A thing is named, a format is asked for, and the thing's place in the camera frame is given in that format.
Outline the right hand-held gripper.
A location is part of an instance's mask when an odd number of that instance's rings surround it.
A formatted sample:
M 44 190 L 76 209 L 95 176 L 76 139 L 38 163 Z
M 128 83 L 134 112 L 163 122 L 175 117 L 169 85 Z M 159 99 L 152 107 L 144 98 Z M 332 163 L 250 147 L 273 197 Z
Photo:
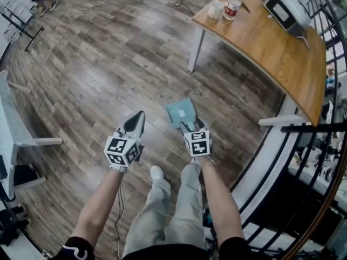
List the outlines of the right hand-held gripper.
M 185 147 L 191 157 L 209 156 L 212 150 L 212 140 L 210 137 L 209 124 L 203 119 L 196 117 L 195 128 L 197 131 L 191 132 L 189 126 L 183 121 L 180 122 Z

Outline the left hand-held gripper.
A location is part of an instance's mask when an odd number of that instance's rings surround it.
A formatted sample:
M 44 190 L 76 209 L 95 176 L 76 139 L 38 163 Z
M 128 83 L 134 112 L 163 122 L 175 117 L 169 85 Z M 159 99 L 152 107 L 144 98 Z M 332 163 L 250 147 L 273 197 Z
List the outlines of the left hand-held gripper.
M 126 173 L 134 161 L 139 161 L 144 125 L 144 111 L 133 112 L 123 119 L 117 131 L 107 138 L 104 154 L 110 168 Z

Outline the teal packet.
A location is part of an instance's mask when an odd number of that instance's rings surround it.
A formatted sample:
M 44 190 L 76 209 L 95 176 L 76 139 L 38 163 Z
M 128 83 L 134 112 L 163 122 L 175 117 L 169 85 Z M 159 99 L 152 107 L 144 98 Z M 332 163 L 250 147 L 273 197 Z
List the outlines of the teal packet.
M 196 130 L 196 112 L 190 99 L 171 103 L 165 109 L 174 128 L 180 129 L 183 124 L 189 132 Z

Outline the person's right forearm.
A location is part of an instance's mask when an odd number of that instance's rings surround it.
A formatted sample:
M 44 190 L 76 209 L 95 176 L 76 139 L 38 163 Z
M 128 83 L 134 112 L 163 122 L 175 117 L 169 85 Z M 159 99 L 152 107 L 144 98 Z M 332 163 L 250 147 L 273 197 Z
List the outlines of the person's right forearm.
M 244 239 L 238 206 L 216 167 L 203 166 L 202 157 L 197 160 L 201 166 L 208 208 L 212 217 L 218 244 L 238 237 Z

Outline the person's left forearm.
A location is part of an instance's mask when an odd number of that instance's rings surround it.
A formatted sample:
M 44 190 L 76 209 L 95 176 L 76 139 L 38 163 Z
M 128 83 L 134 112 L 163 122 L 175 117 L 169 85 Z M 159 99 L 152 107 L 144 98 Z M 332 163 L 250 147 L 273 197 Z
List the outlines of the person's left forearm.
M 80 237 L 94 248 L 104 229 L 124 174 L 116 169 L 109 173 L 82 208 L 73 237 Z

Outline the person's left white shoe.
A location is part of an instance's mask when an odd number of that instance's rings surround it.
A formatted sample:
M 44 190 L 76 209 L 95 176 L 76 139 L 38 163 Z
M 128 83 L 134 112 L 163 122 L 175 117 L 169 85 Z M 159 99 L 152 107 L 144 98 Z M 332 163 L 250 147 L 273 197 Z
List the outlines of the person's left white shoe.
M 152 166 L 150 168 L 150 176 L 152 179 L 152 182 L 162 181 L 165 179 L 165 175 L 163 170 L 159 166 Z

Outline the person's grey trousers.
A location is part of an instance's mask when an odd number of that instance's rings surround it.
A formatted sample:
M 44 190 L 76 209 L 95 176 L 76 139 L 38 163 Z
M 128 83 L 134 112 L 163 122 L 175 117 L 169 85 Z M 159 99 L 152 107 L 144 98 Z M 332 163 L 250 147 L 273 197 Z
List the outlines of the person's grey trousers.
M 122 258 L 131 252 L 164 244 L 189 244 L 206 250 L 200 172 L 201 167 L 195 162 L 182 170 L 175 214 L 168 225 L 165 215 L 170 204 L 171 186 L 166 179 L 152 182 L 145 206 L 127 234 Z

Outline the teal bag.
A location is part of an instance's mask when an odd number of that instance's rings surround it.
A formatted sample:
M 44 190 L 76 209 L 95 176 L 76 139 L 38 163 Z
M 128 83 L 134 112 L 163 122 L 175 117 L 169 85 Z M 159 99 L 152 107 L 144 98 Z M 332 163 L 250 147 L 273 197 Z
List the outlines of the teal bag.
M 206 208 L 203 213 L 203 226 L 210 229 L 213 228 L 213 221 L 208 208 Z

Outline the wooden table white legs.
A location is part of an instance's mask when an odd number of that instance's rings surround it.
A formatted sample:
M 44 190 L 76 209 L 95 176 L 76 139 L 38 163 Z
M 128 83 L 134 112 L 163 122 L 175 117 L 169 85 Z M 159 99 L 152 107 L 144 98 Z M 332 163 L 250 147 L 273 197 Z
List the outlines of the wooden table white legs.
M 241 54 L 270 78 L 287 96 L 295 110 L 284 110 L 276 117 L 259 120 L 260 126 L 286 126 L 319 122 L 325 93 L 325 43 L 309 27 L 308 44 L 287 33 L 268 11 L 262 0 L 243 0 L 236 17 L 219 21 L 208 16 L 208 6 L 193 18 L 195 34 L 190 52 L 188 71 L 193 72 L 204 34 L 209 32 Z

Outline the black railing wooden handrail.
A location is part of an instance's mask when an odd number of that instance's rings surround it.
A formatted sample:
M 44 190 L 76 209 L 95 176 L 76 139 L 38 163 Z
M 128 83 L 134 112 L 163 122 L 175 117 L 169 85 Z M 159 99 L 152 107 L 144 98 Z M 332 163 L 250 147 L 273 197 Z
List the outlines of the black railing wooden handrail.
M 330 97 L 314 87 L 325 85 L 328 67 L 334 79 L 347 75 L 347 33 L 331 0 L 301 0 L 310 32 L 323 46 L 323 59 L 310 73 L 318 79 L 304 89 L 318 107 L 312 125 L 289 95 L 280 99 L 267 131 L 234 183 L 246 242 L 256 257 L 309 260 L 331 257 L 346 244 L 340 227 L 328 229 L 329 213 L 347 223 L 347 119 L 338 112 L 338 87 Z

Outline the yellow cap plastic bottle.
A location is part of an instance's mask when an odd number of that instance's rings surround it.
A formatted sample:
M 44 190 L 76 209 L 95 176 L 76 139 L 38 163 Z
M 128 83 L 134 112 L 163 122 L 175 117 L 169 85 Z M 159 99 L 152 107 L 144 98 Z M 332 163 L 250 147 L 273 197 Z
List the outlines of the yellow cap plastic bottle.
M 224 0 L 213 0 L 208 9 L 208 16 L 214 20 L 219 20 L 224 11 Z

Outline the red label plastic bottle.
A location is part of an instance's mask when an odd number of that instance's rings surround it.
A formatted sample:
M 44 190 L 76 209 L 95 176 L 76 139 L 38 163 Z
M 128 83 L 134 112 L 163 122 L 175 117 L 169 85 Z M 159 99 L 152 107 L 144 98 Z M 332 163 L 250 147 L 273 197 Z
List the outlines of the red label plastic bottle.
M 224 18 L 233 20 L 242 5 L 242 0 L 229 0 L 224 10 Z

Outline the glass board black stand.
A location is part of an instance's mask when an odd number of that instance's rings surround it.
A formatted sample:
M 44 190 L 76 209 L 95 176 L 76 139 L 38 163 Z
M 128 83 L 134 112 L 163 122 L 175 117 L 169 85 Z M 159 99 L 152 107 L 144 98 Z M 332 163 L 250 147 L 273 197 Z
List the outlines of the glass board black stand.
M 2 3 L 0 3 L 0 14 L 5 20 L 7 20 L 11 25 L 13 25 L 20 32 L 19 33 L 20 35 L 25 34 L 28 38 L 30 38 L 30 42 L 28 43 L 28 45 L 25 47 L 25 50 L 24 50 L 25 52 L 28 52 L 29 47 L 32 45 L 34 40 L 38 37 L 39 33 L 44 31 L 44 27 L 40 27 L 39 30 L 35 33 L 35 35 L 31 35 L 25 29 L 28 24 L 25 23 L 21 18 L 19 18 L 14 12 L 9 10 Z M 20 24 L 17 24 L 15 21 L 12 20 L 13 16 L 20 22 Z

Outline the person's black shirt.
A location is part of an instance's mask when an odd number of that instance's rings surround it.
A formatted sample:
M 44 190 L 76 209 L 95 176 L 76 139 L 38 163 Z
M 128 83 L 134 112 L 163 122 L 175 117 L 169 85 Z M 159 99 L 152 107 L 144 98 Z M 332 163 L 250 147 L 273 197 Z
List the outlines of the person's black shirt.
M 95 260 L 95 255 L 88 241 L 71 237 L 52 260 Z M 164 244 L 131 252 L 121 260 L 209 260 L 209 254 L 189 244 Z M 256 254 L 244 239 L 233 237 L 220 246 L 219 260 L 256 260 Z

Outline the small black box device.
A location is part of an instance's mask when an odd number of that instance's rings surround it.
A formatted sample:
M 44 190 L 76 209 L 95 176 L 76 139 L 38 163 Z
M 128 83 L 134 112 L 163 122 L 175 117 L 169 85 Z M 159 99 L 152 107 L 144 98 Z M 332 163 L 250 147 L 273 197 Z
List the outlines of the small black box device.
M 2 155 L 0 155 L 0 180 L 5 179 L 8 176 L 7 169 L 3 160 Z

